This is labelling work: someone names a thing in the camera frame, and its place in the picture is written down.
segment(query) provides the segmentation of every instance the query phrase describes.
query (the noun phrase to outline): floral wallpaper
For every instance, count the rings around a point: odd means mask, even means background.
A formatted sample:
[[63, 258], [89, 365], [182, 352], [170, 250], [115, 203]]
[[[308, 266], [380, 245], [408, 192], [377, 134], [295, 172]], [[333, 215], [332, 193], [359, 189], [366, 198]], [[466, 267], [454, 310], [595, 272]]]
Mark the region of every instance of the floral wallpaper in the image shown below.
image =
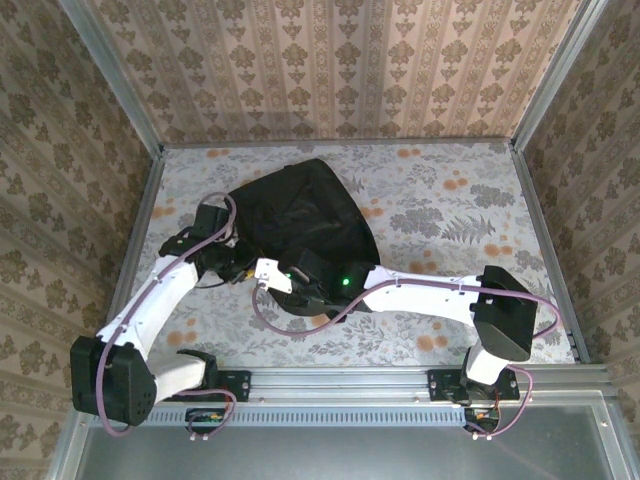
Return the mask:
[[579, 0], [83, 0], [162, 143], [510, 137]]
[[640, 450], [640, 4], [609, 2], [526, 147], [582, 333]]
[[55, 1], [0, 1], [0, 479], [44, 478], [149, 167]]
[[[230, 191], [286, 165], [320, 158], [338, 175], [375, 236], [382, 265], [427, 275], [480, 274], [501, 265], [537, 294], [553, 297], [540, 247], [506, 144], [350, 145], [175, 149], [166, 153], [138, 266], [137, 286], [158, 249], [193, 223], [198, 201]], [[201, 284], [217, 283], [207, 274]], [[456, 365], [477, 336], [443, 318], [406, 312], [356, 313], [321, 334], [291, 340], [254, 318], [255, 281], [195, 289], [160, 332], [151, 358], [179, 348], [214, 353], [241, 367], [316, 365]], [[267, 295], [265, 316], [280, 328], [304, 330], [327, 321], [283, 312]], [[538, 314], [538, 328], [553, 315]], [[563, 331], [534, 342], [534, 363], [572, 363]]]

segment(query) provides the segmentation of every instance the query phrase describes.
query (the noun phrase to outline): aluminum frame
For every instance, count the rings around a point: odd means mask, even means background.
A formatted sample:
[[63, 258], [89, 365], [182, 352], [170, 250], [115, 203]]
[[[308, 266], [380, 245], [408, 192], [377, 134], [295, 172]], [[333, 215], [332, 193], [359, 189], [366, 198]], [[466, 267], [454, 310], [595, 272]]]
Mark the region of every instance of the aluminum frame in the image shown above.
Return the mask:
[[515, 147], [511, 145], [509, 147], [511, 149], [511, 158], [515, 165], [520, 185], [522, 186], [522, 194], [524, 195], [525, 202], [527, 203], [529, 217], [533, 223], [533, 230], [536, 232], [536, 237], [538, 237], [538, 244], [542, 251], [542, 259], [547, 267], [551, 288], [553, 288], [558, 308], [560, 309], [565, 321], [565, 329], [575, 343], [575, 349], [578, 353], [579, 361], [582, 363], [589, 363], [591, 359], [587, 350], [587, 344], [582, 336], [578, 317], [576, 317], [576, 312], [573, 309], [573, 305], [570, 300], [571, 297], [569, 296], [569, 289], [564, 281], [560, 262], [558, 261], [558, 256], [553, 248], [551, 234], [549, 233], [547, 223], [544, 220], [542, 207], [540, 207], [540, 202], [538, 201], [538, 196], [533, 185], [533, 179], [531, 178], [529, 168], [525, 162], [524, 154], [521, 151], [517, 151]]
[[516, 151], [523, 152], [538, 124], [569, 74], [584, 43], [593, 31], [607, 0], [582, 0], [540, 84], [513, 134]]
[[82, 42], [87, 47], [93, 61], [104, 75], [118, 103], [124, 109], [129, 121], [135, 128], [140, 140], [151, 155], [157, 160], [161, 153], [159, 136], [142, 108], [133, 87], [129, 83], [122, 63], [114, 53], [109, 40], [93, 17], [87, 2], [79, 0], [60, 0], [60, 5], [78, 31]]

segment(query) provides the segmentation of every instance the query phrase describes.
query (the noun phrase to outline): metal corner post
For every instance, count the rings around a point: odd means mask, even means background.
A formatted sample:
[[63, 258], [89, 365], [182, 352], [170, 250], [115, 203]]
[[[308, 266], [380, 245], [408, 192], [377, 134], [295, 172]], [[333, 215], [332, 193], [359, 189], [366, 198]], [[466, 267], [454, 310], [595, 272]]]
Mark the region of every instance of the metal corner post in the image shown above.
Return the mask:
[[91, 54], [91, 58], [109, 83], [109, 87], [111, 87], [118, 99], [118, 103], [127, 114], [129, 121], [138, 133], [151, 158], [154, 161], [160, 158], [162, 152], [155, 128], [145, 113], [130, 82], [124, 75], [123, 66], [89, 10], [87, 2], [82, 0], [60, 0], [60, 5], [78, 31], [80, 38]]
[[607, 0], [582, 0], [578, 6], [567, 33], [551, 59], [546, 75], [518, 123], [513, 135], [516, 152], [524, 151], [606, 5]]

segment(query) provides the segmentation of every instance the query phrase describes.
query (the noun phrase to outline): patterned wall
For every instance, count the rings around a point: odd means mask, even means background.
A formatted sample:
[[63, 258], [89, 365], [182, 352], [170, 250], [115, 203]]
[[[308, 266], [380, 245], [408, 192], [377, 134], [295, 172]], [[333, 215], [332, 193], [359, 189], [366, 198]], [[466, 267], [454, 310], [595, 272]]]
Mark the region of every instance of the patterned wall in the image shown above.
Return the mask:
[[609, 2], [526, 149], [591, 355], [640, 447], [640, 4]]
[[0, 479], [43, 478], [149, 157], [56, 2], [0, 2]]
[[578, 0], [85, 0], [162, 142], [508, 137]]

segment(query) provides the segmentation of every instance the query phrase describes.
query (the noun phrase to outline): white bracket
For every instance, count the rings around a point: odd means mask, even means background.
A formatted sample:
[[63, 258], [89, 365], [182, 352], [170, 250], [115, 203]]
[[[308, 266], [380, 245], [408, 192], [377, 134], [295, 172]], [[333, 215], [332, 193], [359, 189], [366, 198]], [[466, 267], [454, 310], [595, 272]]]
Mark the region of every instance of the white bracket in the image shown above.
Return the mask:
[[278, 270], [278, 261], [270, 258], [259, 258], [255, 277], [264, 288], [272, 288], [284, 293], [291, 293], [291, 279]]

